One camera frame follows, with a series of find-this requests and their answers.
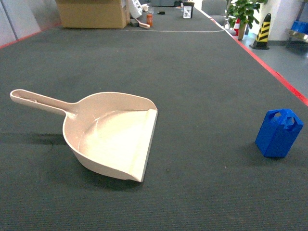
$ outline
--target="plant pot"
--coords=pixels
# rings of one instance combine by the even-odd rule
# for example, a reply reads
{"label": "plant pot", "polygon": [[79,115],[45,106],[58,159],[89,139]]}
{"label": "plant pot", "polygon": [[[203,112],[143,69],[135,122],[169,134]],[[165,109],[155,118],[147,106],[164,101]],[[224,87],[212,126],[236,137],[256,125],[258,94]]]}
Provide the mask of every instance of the plant pot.
{"label": "plant pot", "polygon": [[240,29],[239,29],[239,40],[242,40],[246,31],[246,26],[247,24],[244,25],[240,25]]}

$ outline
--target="white dustpan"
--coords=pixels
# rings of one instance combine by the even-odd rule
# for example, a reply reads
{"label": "white dustpan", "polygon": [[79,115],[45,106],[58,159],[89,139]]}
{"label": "white dustpan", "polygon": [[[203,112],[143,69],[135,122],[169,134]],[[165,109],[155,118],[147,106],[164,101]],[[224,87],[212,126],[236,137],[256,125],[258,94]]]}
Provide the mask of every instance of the white dustpan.
{"label": "white dustpan", "polygon": [[26,90],[11,99],[64,115],[63,136],[79,162],[99,174],[142,182],[157,118],[149,99],[117,92],[66,103]]}

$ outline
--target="small orange bottle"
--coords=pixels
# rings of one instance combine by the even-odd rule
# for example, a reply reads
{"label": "small orange bottle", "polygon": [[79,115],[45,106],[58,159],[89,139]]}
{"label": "small orange bottle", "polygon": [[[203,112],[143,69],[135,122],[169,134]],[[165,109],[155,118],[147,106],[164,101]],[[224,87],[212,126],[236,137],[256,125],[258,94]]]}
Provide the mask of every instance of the small orange bottle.
{"label": "small orange bottle", "polygon": [[153,15],[151,13],[146,15],[146,23],[153,26]]}

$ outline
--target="yellow striped post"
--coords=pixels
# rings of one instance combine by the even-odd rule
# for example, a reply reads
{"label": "yellow striped post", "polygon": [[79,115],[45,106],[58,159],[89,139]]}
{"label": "yellow striped post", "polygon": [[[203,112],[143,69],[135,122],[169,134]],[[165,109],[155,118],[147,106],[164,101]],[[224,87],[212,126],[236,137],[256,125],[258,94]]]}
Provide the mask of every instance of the yellow striped post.
{"label": "yellow striped post", "polygon": [[270,30],[270,18],[271,15],[268,13],[262,23],[262,26],[259,30],[259,33],[256,37],[256,40],[253,45],[250,45],[253,49],[258,50],[268,50],[269,47],[267,47],[268,40],[269,40],[269,30]]}

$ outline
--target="blue plastic container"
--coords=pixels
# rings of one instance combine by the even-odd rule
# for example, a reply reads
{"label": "blue plastic container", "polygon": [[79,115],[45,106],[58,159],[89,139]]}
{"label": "blue plastic container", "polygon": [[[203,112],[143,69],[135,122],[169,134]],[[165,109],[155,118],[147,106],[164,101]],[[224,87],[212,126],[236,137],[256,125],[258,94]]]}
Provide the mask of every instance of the blue plastic container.
{"label": "blue plastic container", "polygon": [[291,30],[306,34],[308,33],[308,23],[294,21]]}
{"label": "blue plastic container", "polygon": [[268,111],[255,143],[265,157],[286,157],[303,125],[291,109]]}

